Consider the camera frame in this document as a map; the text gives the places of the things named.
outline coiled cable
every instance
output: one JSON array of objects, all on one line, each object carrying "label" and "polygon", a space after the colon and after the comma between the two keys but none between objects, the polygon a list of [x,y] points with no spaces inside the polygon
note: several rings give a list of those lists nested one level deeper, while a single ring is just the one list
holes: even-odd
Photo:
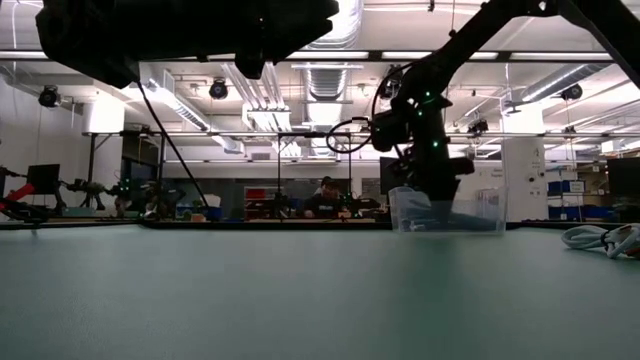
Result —
[{"label": "coiled cable", "polygon": [[640,258],[640,224],[628,224],[611,231],[592,225],[578,226],[565,231],[562,241],[572,249],[604,248],[610,259],[622,253]]}]

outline computer monitor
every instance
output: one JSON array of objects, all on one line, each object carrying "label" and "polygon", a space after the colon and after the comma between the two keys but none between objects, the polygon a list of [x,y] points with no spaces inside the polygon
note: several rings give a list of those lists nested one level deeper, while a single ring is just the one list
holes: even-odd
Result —
[{"label": "computer monitor", "polygon": [[396,178],[395,174],[391,171],[391,164],[398,159],[395,158],[380,158],[380,194],[388,195],[389,190],[398,186],[404,186],[404,180]]},{"label": "computer monitor", "polygon": [[33,195],[55,195],[60,179],[60,164],[33,165],[27,172],[27,183],[33,185]]},{"label": "computer monitor", "polygon": [[640,158],[609,159],[607,171],[611,195],[640,195]]}]

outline workbench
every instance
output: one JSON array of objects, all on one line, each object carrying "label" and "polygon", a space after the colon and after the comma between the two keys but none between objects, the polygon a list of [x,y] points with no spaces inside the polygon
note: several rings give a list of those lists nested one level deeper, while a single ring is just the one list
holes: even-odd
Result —
[{"label": "workbench", "polygon": [[640,262],[561,231],[0,231],[0,359],[630,359]]}]

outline box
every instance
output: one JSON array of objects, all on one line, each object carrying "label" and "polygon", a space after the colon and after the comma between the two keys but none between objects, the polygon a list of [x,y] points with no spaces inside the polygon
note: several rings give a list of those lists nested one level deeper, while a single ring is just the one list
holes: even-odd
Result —
[{"label": "box", "polygon": [[433,203],[425,193],[409,187],[389,191],[391,223],[398,232],[503,232],[506,226],[504,200],[503,189],[483,190],[482,196],[475,200]]}]

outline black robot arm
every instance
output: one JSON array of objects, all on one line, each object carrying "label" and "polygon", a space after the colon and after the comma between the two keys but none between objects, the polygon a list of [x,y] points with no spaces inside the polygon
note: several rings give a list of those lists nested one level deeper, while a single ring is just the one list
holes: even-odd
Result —
[{"label": "black robot arm", "polygon": [[139,61],[235,54],[259,79],[332,29],[334,0],[44,0],[36,16],[45,54],[123,88],[140,81]]},{"label": "black robot arm", "polygon": [[372,119],[372,143],[379,151],[412,142],[394,165],[398,177],[424,191],[432,201],[451,202],[456,175],[474,171],[466,158],[450,159],[442,109],[451,102],[445,92],[455,72],[511,19],[560,15],[588,30],[640,87],[640,22],[620,0],[491,0],[438,51],[405,66],[391,110]]}]

